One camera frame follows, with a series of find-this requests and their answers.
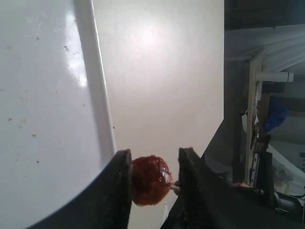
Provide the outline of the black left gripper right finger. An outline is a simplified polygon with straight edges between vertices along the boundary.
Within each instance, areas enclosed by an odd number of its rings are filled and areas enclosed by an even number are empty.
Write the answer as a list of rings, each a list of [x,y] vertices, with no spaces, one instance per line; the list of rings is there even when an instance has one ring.
[[[303,229],[259,206],[221,180],[192,148],[179,149],[180,193],[163,229],[184,218],[187,229]]]

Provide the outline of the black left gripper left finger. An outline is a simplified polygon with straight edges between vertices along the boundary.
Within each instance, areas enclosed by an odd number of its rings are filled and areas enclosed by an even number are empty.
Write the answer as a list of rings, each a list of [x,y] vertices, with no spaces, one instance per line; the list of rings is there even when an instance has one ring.
[[[131,152],[118,151],[104,170],[77,197],[33,229],[126,229],[129,223]]]

